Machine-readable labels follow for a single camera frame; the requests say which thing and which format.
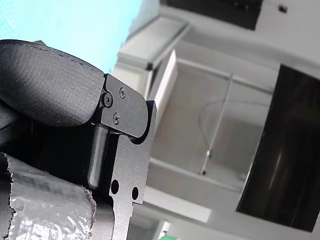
black rubber pad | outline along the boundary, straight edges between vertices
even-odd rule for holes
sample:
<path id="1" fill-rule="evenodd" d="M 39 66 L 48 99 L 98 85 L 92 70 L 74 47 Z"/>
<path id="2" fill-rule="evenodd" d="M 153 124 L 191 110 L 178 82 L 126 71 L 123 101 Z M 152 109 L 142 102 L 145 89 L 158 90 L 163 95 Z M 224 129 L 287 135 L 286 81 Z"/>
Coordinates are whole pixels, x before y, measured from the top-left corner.
<path id="1" fill-rule="evenodd" d="M 65 52 L 20 40 L 0 40 L 0 99 L 43 124 L 87 122 L 98 104 L 104 73 Z"/>

black screen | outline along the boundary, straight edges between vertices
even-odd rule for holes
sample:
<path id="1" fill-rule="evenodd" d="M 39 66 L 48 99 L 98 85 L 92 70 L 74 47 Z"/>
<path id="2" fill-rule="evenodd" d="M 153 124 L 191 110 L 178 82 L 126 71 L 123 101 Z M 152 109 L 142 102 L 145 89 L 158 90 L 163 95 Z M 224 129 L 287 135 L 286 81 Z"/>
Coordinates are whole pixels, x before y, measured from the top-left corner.
<path id="1" fill-rule="evenodd" d="M 255 30 L 263 0 L 162 0 L 174 8 Z"/>
<path id="2" fill-rule="evenodd" d="M 320 81 L 281 66 L 238 212 L 312 232 L 320 211 Z"/>

